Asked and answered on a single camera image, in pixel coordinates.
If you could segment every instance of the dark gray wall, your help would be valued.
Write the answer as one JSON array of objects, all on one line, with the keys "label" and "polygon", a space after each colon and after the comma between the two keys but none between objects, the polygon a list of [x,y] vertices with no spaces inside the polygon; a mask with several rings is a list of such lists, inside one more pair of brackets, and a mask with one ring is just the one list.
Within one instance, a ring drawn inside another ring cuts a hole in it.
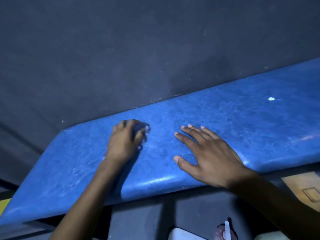
[{"label": "dark gray wall", "polygon": [[319,10],[320,0],[0,0],[0,178],[20,184],[68,126],[319,56]]}]

